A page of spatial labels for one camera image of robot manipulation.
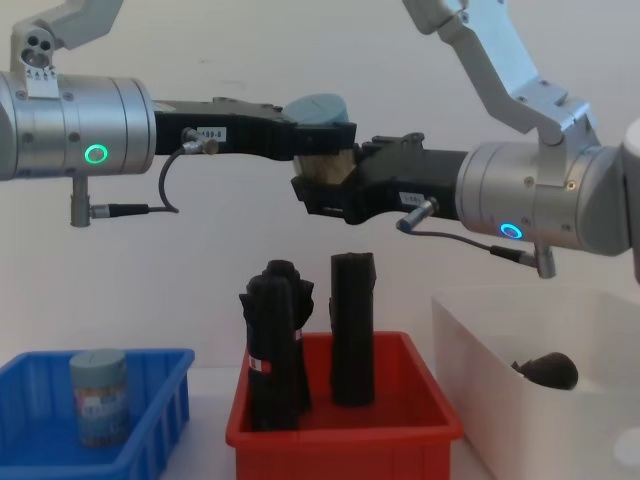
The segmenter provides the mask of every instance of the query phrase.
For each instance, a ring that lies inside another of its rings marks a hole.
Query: white plastic bin
[[[640,306],[597,290],[469,288],[434,296],[438,380],[498,480],[640,479]],[[511,368],[551,352],[573,392]]]

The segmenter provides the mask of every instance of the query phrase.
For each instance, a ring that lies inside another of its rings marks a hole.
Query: gray cap
[[[88,350],[69,362],[75,388],[106,388],[127,379],[127,364],[122,350]]]

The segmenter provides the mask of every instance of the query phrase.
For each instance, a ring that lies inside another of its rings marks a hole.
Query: white wall
[[[57,3],[2,2],[2,65],[13,22]],[[511,11],[540,70],[590,99],[603,142],[618,144],[640,114],[640,64],[623,54],[640,42],[640,4],[611,4],[513,0]],[[453,52],[419,35],[400,0],[126,0],[109,37],[61,52],[57,63],[66,73],[138,77],[157,99],[286,104],[338,93],[361,141],[420,130],[431,147],[470,149],[519,138],[485,114]],[[92,197],[153,202],[158,166],[145,177],[93,180]],[[373,251],[377,326],[411,332],[426,353],[435,289],[539,282],[463,245],[405,238],[394,231],[396,214],[357,228],[309,217],[291,177],[289,165],[260,158],[182,159],[168,185],[180,216],[86,231],[68,226],[68,180],[2,185],[0,361],[32,349],[115,345],[192,347],[200,365],[236,364],[244,342],[237,295],[272,258],[294,261],[317,284],[310,329],[326,330],[330,256]],[[445,221],[430,227],[463,233]],[[554,282],[640,293],[629,255],[556,255]]]

